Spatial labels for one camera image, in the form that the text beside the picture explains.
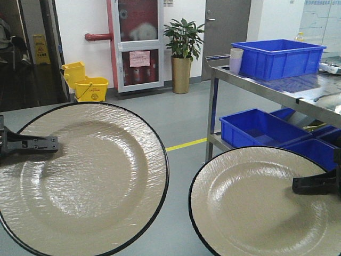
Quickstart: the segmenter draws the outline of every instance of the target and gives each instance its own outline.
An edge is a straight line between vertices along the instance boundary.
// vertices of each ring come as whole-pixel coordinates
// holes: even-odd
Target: blue plastic bin
[[[341,146],[341,129],[335,128],[334,130],[322,134],[317,137],[324,142],[327,142],[333,146]]]
[[[321,128],[318,128],[318,129],[312,131],[311,134],[313,135],[314,138],[319,138],[321,136],[325,136],[326,134],[328,134],[332,131],[336,131],[336,130],[338,130],[338,129],[332,125],[325,125]]]
[[[327,144],[321,140],[305,140],[284,146],[283,148],[306,156],[324,167],[327,171],[331,171],[336,167],[336,163],[334,163],[334,149],[337,147]]]
[[[222,139],[234,147],[266,145],[282,147],[311,134],[259,109],[220,117]]]
[[[240,73],[265,81],[318,71],[326,46],[286,39],[233,43],[244,50]]]
[[[289,120],[289,118],[295,113],[291,108],[281,108],[276,111],[270,112],[271,115],[276,116],[282,120]]]

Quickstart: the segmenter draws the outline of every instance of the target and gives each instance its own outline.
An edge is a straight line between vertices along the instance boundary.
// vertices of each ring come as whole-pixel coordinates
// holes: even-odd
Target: yellow mop bucket
[[[75,83],[86,79],[85,65],[82,61],[62,65],[64,79],[71,89],[76,89]]]
[[[75,82],[75,96],[78,102],[105,101],[109,81],[103,77],[86,77]]]

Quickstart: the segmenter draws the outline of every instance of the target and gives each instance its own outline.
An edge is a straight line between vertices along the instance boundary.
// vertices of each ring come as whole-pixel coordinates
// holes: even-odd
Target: steel shelf
[[[268,100],[294,109],[306,116],[341,128],[341,76],[318,72],[304,76],[262,81],[229,71],[228,66],[212,67],[210,84],[206,162],[212,158],[213,146],[220,150],[232,146],[215,130],[219,80]]]

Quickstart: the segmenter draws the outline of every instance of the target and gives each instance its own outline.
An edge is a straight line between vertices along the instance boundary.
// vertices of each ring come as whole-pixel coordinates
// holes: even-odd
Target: gray door
[[[206,0],[206,19],[201,80],[210,79],[205,57],[230,54],[231,43],[246,41],[251,0]],[[211,66],[227,60],[210,61]]]

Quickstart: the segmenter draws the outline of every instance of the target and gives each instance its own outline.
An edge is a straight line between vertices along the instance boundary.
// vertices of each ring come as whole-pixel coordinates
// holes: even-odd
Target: stack of cups
[[[232,48],[231,49],[231,56],[230,56],[230,71],[238,74],[241,66],[241,60],[243,57],[243,51],[239,48]]]

